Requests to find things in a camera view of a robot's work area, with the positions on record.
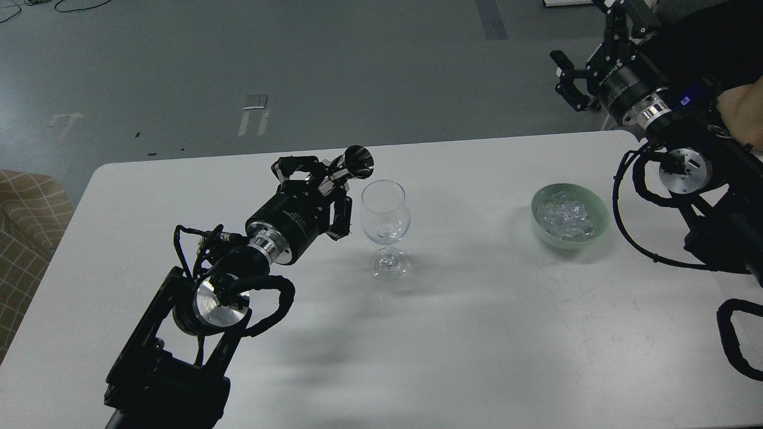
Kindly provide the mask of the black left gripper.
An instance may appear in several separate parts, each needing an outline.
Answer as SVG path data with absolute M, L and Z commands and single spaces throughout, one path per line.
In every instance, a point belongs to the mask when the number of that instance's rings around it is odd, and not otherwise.
M 258 247 L 270 264 L 295 264 L 322 234 L 340 241 L 351 233 L 352 198 L 346 186 L 324 196 L 316 185 L 329 179 L 329 166 L 314 156 L 279 157 L 272 164 L 281 184 L 245 222 L 250 246 Z M 292 180 L 294 173 L 307 176 Z

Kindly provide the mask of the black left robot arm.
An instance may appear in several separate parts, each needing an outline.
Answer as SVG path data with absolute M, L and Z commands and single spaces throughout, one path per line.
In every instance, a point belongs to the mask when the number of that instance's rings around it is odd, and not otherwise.
M 370 152 L 334 160 L 281 157 L 275 194 L 244 234 L 175 227 L 173 267 L 107 375 L 108 428 L 212 428 L 231 392 L 226 375 L 240 341 L 281 322 L 296 288 L 272 265 L 296 263 L 317 237 L 351 231 L 347 182 L 374 171 Z

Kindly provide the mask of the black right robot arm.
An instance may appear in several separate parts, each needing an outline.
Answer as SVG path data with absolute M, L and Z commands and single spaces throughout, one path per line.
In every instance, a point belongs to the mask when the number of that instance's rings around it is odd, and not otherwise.
M 645 142 L 624 155 L 612 203 L 622 236 L 656 263 L 752 275 L 761 282 L 761 2 L 688 1 L 679 19 L 643 1 L 596 1 L 603 38 L 583 68 L 551 51 L 556 92 L 575 109 L 605 109 Z M 619 211 L 624 174 L 637 194 L 673 207 L 697 263 L 652 253 Z

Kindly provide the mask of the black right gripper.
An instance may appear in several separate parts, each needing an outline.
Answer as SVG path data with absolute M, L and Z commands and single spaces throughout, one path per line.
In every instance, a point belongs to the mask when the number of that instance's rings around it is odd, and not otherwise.
M 621 126 L 649 127 L 671 112 L 669 87 L 654 63 L 635 49 L 662 30 L 649 1 L 593 1 L 605 15 L 603 41 L 586 63 L 575 68 L 562 51 L 551 51 L 557 66 L 555 91 L 575 111 L 605 110 Z M 575 84 L 584 80 L 588 94 Z

